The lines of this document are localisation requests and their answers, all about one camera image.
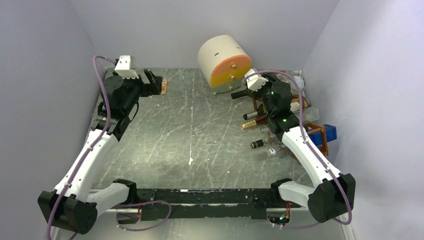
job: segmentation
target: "white wall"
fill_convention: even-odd
[[[208,39],[232,35],[258,69],[301,69],[339,0],[71,0],[99,54],[140,67],[198,68]]]
[[[37,204],[74,162],[99,84],[67,0],[0,3],[0,239],[44,239]]]
[[[340,0],[304,67],[331,160],[356,178],[358,240],[424,236],[424,2]]]

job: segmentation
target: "gray wall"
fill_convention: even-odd
[[[67,0],[2,0],[0,20],[0,239],[43,239],[37,198],[81,150],[95,51]]]
[[[330,159],[357,181],[358,240],[423,239],[424,2],[340,0],[304,67]]]
[[[98,53],[143,67],[197,68],[208,39],[232,35],[258,69],[301,69],[338,0],[71,0]]]

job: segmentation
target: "black cable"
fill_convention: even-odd
[[[136,118],[137,113],[139,112],[139,101],[137,101],[135,104],[137,104],[137,109],[135,110],[134,116],[129,121],[130,123]]]

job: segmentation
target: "gray marble tabletop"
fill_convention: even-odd
[[[152,71],[168,79],[167,93],[140,98],[138,114],[104,161],[93,189],[118,178],[138,188],[269,188],[283,178],[312,186],[292,158],[250,148],[265,137],[258,127],[242,130],[243,114],[253,111],[251,98],[213,95],[199,69]]]

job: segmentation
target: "purple cable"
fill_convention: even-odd
[[[106,124],[104,125],[104,128],[101,131],[101,133],[91,143],[91,145],[90,145],[91,149],[94,148],[94,146],[97,144],[97,142],[100,141],[100,139],[102,139],[103,134],[105,134],[105,132],[108,130],[109,123],[111,122],[111,107],[109,106],[109,99],[108,99],[108,94],[106,93],[105,85],[103,83],[102,78],[100,77],[100,73],[99,73],[99,70],[97,68],[97,63],[96,63],[97,59],[104,59],[108,62],[111,62],[112,64],[116,63],[116,61],[114,59],[111,59],[111,58],[108,58],[108,57],[105,57],[105,56],[95,55],[92,58],[92,63],[93,63],[93,66],[94,66],[95,74],[97,75],[97,79],[98,79],[98,82],[100,84],[100,89],[101,89],[101,92],[103,93],[103,97],[104,97],[104,105],[106,106],[107,120],[106,120]],[[69,185],[74,180],[75,176],[78,173],[78,170],[80,169],[81,165],[83,164],[84,160],[86,159],[86,157],[89,153],[90,153],[90,148],[87,148],[85,150],[84,154],[79,159],[79,161],[76,164],[75,168],[73,169],[72,173],[70,174],[69,179],[66,182],[66,185],[63,187],[62,191],[60,192],[59,196],[57,197],[56,202],[53,205],[53,208],[51,209],[50,216],[48,217],[47,229],[45,231],[45,238],[47,240],[52,240],[52,237],[50,236],[50,231],[52,230],[53,219],[55,217],[55,213],[56,213],[56,210],[58,209],[59,203],[61,202],[62,197],[65,195],[66,191],[69,188]],[[76,233],[74,235],[72,235],[72,237],[69,240],[74,239],[76,235],[77,235]]]
[[[299,106],[299,109],[301,109],[300,111],[299,111],[299,125],[300,125],[300,133],[301,133],[301,135],[302,135],[302,138],[303,138],[303,140],[305,141],[305,143],[306,143],[306,145],[309,147],[309,149],[312,151],[312,153],[315,155],[315,157],[319,160],[319,162],[322,164],[322,166],[324,166],[324,168],[328,168],[328,166],[327,166],[327,164],[325,163],[325,161],[320,157],[320,155],[314,150],[314,148],[312,147],[312,145],[308,142],[308,141],[306,141],[306,137],[305,137],[305,133],[304,133],[304,128],[303,128],[303,111],[302,111],[302,109],[303,109],[303,104],[304,104],[304,101],[303,101],[303,99],[302,99],[302,91],[301,91],[301,89],[299,88],[299,86],[298,86],[298,84],[296,83],[296,80],[291,76],[291,75],[289,75],[289,74],[287,74],[287,73],[285,73],[285,72],[282,72],[282,71],[278,71],[278,70],[263,70],[263,71],[257,71],[257,72],[254,72],[254,73],[252,73],[252,74],[250,74],[250,75],[248,75],[248,76],[246,76],[245,78],[243,78],[242,80],[241,80],[241,82],[243,83],[243,84],[246,84],[246,81],[247,81],[247,79],[248,78],[250,78],[250,77],[252,77],[252,76],[255,76],[255,75],[258,75],[258,74],[281,74],[281,75],[283,75],[283,76],[285,76],[285,77],[287,77],[293,84],[294,84],[294,86],[296,87],[296,90],[297,90],[297,93],[298,93],[298,95],[299,95],[299,104],[300,104],[300,106]],[[340,182],[339,182],[339,180],[337,179],[337,177],[334,175],[334,173],[333,173],[333,171],[331,171],[330,169],[328,170],[328,173],[330,174],[330,176],[333,178],[333,180],[334,180],[334,182],[335,182],[335,184],[337,185],[337,188],[340,190],[340,192],[341,192],[341,195],[342,195],[342,197],[343,197],[343,200],[344,200],[344,203],[346,204],[346,207],[347,207],[347,214],[348,214],[348,219],[347,219],[347,221],[341,221],[341,220],[339,220],[339,219],[337,219],[337,218],[334,218],[334,220],[336,221],[336,222],[338,222],[338,223],[340,223],[340,224],[342,224],[342,225],[349,225],[351,222],[352,222],[352,208],[351,208],[351,205],[349,204],[349,200],[348,200],[348,196],[346,195],[346,193],[345,193],[345,191],[343,190],[343,187],[342,187],[342,185],[340,184]],[[287,229],[307,229],[307,228],[311,228],[311,227],[315,227],[316,225],[318,225],[319,223],[314,223],[314,224],[312,224],[312,225],[308,225],[308,226],[292,226],[292,227],[289,227],[289,226],[284,226],[283,228],[287,228]]]
[[[141,231],[147,231],[147,230],[150,230],[150,229],[154,229],[154,228],[159,227],[160,225],[164,224],[170,218],[171,210],[172,210],[171,204],[167,201],[156,200],[156,201],[147,201],[147,202],[136,203],[136,204],[125,204],[125,205],[119,204],[119,205],[116,205],[114,208],[138,207],[138,206],[145,206],[145,205],[150,205],[150,204],[166,204],[169,207],[168,215],[162,221],[160,221],[158,224],[155,224],[153,226],[149,226],[149,227],[146,227],[146,228],[141,228],[141,229],[126,228],[126,227],[123,227],[122,225],[119,224],[118,214],[116,214],[116,226],[118,228],[122,229],[122,230],[125,230],[125,231],[141,232]]]

